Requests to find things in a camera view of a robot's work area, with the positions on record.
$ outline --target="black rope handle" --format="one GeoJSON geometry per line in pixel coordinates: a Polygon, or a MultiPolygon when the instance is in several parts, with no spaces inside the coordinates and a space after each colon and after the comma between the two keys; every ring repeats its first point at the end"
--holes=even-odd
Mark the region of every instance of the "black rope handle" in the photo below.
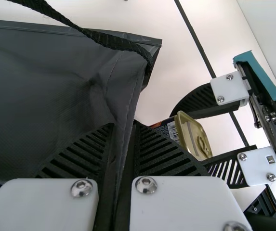
{"type": "Polygon", "coordinates": [[[134,51],[138,53],[147,61],[147,67],[145,70],[146,75],[150,74],[153,69],[154,64],[153,64],[152,56],[143,47],[125,38],[120,38],[120,37],[105,34],[102,32],[81,28],[80,26],[74,24],[69,19],[64,17],[58,11],[53,9],[45,0],[8,0],[8,1],[12,1],[14,3],[18,3],[28,8],[31,8],[67,26],[70,26],[76,29],[77,31],[81,32],[82,34],[84,34],[86,37],[94,40],[96,43],[104,47],[111,48],[113,50],[134,51]]]}

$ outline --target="can label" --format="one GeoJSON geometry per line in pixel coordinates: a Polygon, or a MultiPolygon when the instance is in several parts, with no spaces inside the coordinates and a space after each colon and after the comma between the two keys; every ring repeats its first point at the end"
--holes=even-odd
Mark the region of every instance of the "can label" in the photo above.
{"type": "Polygon", "coordinates": [[[159,131],[160,133],[164,134],[167,137],[170,137],[170,139],[174,140],[179,145],[181,145],[181,141],[180,141],[179,134],[177,132],[174,117],[158,122],[152,125],[151,128],[153,128],[156,131],[159,131]]]}
{"type": "Polygon", "coordinates": [[[175,121],[168,123],[167,126],[170,138],[181,145],[180,136],[178,135],[175,121]]]}

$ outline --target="white bracket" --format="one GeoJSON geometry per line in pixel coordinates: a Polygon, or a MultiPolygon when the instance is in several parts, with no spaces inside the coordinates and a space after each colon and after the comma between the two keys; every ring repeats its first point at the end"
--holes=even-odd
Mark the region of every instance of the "white bracket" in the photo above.
{"type": "Polygon", "coordinates": [[[245,227],[239,230],[252,230],[220,178],[152,176],[133,180],[130,231],[234,230],[226,227],[231,223],[245,227]]]}
{"type": "Polygon", "coordinates": [[[276,181],[276,154],[272,147],[239,153],[237,158],[249,186],[271,184],[276,181]]]}
{"type": "Polygon", "coordinates": [[[240,101],[239,107],[242,107],[248,102],[249,94],[238,71],[214,78],[210,85],[219,106],[240,101]]]}
{"type": "Polygon", "coordinates": [[[78,179],[15,179],[0,188],[0,231],[92,231],[97,183],[74,196],[78,179]]]}

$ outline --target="silver bolt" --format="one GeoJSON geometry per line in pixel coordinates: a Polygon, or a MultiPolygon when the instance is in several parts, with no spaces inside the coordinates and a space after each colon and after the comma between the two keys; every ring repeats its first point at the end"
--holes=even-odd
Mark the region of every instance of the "silver bolt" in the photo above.
{"type": "Polygon", "coordinates": [[[71,195],[73,197],[83,197],[90,194],[93,184],[89,180],[78,180],[71,186],[71,195]]]}
{"type": "Polygon", "coordinates": [[[218,102],[222,103],[224,101],[224,97],[223,96],[218,96],[217,100],[218,100],[218,102]]]}
{"type": "Polygon", "coordinates": [[[273,173],[267,173],[266,177],[270,182],[274,182],[276,180],[276,176],[273,173]]]}
{"type": "Polygon", "coordinates": [[[265,116],[265,120],[266,120],[267,122],[271,121],[271,118],[269,117],[269,115],[266,115],[266,116],[265,116]]]}
{"type": "Polygon", "coordinates": [[[157,189],[157,183],[151,177],[141,177],[136,181],[136,189],[143,194],[152,194],[157,189]]]}
{"type": "Polygon", "coordinates": [[[247,160],[247,156],[246,156],[246,154],[244,154],[244,153],[239,154],[238,158],[239,158],[241,161],[247,160]]]}
{"type": "Polygon", "coordinates": [[[232,74],[226,75],[226,79],[227,79],[227,80],[232,80],[232,79],[233,79],[233,75],[232,75],[232,74]]]}
{"type": "Polygon", "coordinates": [[[249,231],[249,229],[247,229],[246,226],[239,222],[231,221],[226,223],[226,225],[223,228],[223,231],[249,231]]]}

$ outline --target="gold can lid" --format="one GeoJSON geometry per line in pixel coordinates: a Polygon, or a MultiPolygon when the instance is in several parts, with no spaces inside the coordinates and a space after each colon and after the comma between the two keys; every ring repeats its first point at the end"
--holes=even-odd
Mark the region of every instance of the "gold can lid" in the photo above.
{"type": "Polygon", "coordinates": [[[174,119],[182,146],[199,161],[211,158],[210,143],[202,125],[183,111],[174,119]]]}

